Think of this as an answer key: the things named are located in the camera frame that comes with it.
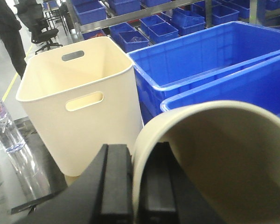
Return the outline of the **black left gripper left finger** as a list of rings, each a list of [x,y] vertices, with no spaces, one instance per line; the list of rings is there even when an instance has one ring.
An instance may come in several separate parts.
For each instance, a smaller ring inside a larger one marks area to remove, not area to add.
[[[125,144],[104,144],[64,191],[19,224],[132,224],[132,165]]]

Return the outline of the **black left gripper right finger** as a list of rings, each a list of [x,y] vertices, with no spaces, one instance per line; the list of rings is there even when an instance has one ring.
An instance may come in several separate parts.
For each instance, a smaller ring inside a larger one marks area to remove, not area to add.
[[[223,224],[187,177],[168,142],[158,142],[141,178],[139,223]]]

